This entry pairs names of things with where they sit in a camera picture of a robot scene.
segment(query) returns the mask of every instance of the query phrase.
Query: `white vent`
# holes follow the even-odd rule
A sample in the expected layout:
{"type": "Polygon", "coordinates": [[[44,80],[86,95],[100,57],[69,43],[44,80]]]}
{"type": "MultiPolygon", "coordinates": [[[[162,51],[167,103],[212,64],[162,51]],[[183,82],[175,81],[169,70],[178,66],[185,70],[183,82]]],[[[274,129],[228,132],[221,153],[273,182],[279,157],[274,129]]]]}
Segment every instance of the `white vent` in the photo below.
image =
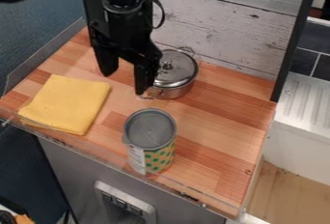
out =
{"type": "Polygon", "coordinates": [[[275,121],[330,138],[330,82],[291,72],[275,121]]]}

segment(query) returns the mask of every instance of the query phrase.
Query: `tin can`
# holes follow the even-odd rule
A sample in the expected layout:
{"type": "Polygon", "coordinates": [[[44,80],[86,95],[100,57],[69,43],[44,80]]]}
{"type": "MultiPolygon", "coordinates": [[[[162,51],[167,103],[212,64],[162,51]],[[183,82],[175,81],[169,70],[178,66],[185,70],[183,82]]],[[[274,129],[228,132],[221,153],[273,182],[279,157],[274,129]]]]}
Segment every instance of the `tin can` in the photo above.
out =
{"type": "Polygon", "coordinates": [[[124,124],[130,166],[140,174],[159,173],[175,157],[177,126],[170,114],[159,109],[142,109],[124,124]]]}

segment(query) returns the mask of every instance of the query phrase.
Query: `pot lid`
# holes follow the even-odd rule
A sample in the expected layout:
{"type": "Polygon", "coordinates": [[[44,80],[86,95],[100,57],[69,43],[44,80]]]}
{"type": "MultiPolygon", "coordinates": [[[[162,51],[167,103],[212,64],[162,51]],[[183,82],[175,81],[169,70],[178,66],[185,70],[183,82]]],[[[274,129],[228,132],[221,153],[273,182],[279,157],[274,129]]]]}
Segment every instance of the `pot lid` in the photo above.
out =
{"type": "Polygon", "coordinates": [[[164,50],[159,64],[158,76],[153,83],[153,86],[158,88],[183,86],[192,81],[198,72],[196,61],[176,50],[164,50]]]}

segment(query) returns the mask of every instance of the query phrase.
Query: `yellow cloth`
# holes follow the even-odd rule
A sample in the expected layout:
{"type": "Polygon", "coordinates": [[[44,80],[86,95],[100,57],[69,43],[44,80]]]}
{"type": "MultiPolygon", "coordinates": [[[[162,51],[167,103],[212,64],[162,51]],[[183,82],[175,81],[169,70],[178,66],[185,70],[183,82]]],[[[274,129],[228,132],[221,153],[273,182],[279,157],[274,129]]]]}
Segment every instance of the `yellow cloth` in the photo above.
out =
{"type": "MultiPolygon", "coordinates": [[[[18,114],[28,120],[68,133],[83,135],[110,91],[105,82],[52,74],[34,99],[18,114]]],[[[27,120],[27,125],[38,126],[27,120]]]]}

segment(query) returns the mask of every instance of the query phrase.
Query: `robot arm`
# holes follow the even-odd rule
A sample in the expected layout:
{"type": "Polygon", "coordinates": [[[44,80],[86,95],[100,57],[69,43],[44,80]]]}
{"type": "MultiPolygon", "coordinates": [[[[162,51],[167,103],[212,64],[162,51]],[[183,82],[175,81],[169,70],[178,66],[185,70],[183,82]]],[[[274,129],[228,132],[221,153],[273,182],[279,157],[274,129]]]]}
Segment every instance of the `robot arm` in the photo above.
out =
{"type": "Polygon", "coordinates": [[[100,2],[106,24],[99,26],[101,21],[95,19],[90,20],[89,23],[92,46],[99,67],[107,76],[116,71],[119,58],[132,63],[135,92],[136,95],[142,95],[153,85],[162,56],[161,51],[151,41],[152,2],[158,1],[100,0],[100,2]]]}
{"type": "MultiPolygon", "coordinates": [[[[18,2],[22,0],[0,0],[18,2]]],[[[119,66],[119,58],[134,65],[135,93],[153,85],[161,51],[151,41],[151,31],[162,25],[164,9],[158,0],[84,0],[92,47],[103,75],[119,66]],[[152,25],[152,3],[163,12],[158,26],[152,25]]]]}

